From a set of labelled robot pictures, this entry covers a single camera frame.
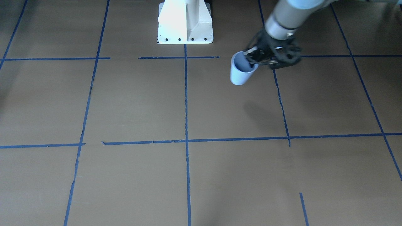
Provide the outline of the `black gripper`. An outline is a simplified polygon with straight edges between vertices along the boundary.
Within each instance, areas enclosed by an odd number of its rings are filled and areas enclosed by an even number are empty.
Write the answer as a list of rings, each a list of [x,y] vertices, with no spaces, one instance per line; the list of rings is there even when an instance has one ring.
[[[259,30],[251,40],[251,48],[243,51],[251,69],[259,63],[283,63],[282,53],[283,40],[271,37],[266,30]]]

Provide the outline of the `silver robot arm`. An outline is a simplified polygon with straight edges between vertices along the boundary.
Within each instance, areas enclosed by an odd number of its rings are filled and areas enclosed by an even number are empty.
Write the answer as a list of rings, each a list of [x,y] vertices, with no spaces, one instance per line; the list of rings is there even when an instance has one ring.
[[[243,50],[247,65],[251,68],[267,65],[277,70],[298,64],[302,49],[296,32],[311,15],[333,3],[333,0],[279,0]]]

